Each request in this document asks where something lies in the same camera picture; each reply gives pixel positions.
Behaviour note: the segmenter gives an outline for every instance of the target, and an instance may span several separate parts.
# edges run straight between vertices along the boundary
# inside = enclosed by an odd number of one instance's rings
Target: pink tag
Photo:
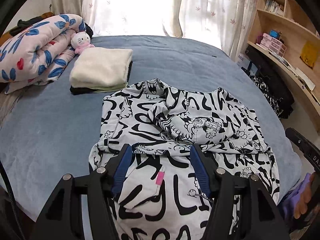
[[[157,180],[156,180],[156,184],[157,185],[161,185],[162,184],[163,177],[164,177],[164,172],[163,171],[159,171],[158,172],[158,176],[157,176]]]

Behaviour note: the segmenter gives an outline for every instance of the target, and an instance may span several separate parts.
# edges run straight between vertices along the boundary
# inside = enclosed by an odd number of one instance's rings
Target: blue box
[[[277,40],[280,38],[280,34],[277,33],[277,32],[274,31],[274,30],[272,30],[272,31],[270,32],[270,36],[271,36],[271,37],[274,37],[274,38],[277,39]]]

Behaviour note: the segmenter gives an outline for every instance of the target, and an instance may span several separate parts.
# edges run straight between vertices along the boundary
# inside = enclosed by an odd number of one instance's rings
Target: blue gripper pad
[[[113,187],[111,192],[115,196],[122,190],[125,175],[127,174],[132,159],[132,148],[130,145],[126,148],[124,155],[113,175]]]
[[[190,162],[195,170],[196,178],[199,182],[201,191],[205,193],[207,197],[209,197],[211,193],[209,187],[209,176],[194,146],[191,146],[190,148]]]

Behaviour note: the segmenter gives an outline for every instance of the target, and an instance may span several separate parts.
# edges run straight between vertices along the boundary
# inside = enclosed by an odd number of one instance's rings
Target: blue bedsheet
[[[255,109],[265,141],[275,152],[280,198],[299,180],[301,163],[284,128],[260,90],[221,50],[188,39],[115,36],[92,39],[96,47],[133,50],[129,84],[159,78],[168,85],[211,92],[221,86]],[[0,130],[0,159],[16,199],[32,218],[65,173],[89,173],[88,156],[98,141],[105,93],[73,96],[69,73],[45,87],[30,87]]]

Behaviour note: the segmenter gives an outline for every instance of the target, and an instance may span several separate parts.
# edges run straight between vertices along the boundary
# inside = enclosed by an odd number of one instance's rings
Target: floral comforter
[[[84,20],[74,14],[42,20],[7,40],[0,47],[0,82],[8,83],[5,93],[59,78],[75,56],[71,35],[85,31]]]

